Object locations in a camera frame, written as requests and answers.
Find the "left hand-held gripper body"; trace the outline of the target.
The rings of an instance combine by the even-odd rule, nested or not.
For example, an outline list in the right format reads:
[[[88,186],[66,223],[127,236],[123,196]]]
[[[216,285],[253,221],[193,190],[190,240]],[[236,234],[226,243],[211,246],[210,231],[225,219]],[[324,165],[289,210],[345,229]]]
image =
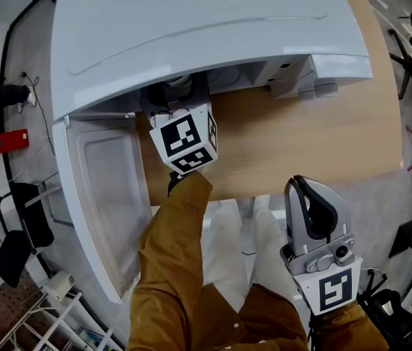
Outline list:
[[[217,124],[209,102],[150,118],[150,136],[163,163],[180,175],[218,159]]]

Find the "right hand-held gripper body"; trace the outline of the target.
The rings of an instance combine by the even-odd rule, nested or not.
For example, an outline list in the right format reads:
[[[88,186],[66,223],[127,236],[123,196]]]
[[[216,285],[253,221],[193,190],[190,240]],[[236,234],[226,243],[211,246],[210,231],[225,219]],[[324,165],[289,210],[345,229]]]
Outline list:
[[[315,316],[356,300],[362,258],[354,254],[354,244],[349,232],[299,257],[290,244],[281,248],[281,258]]]

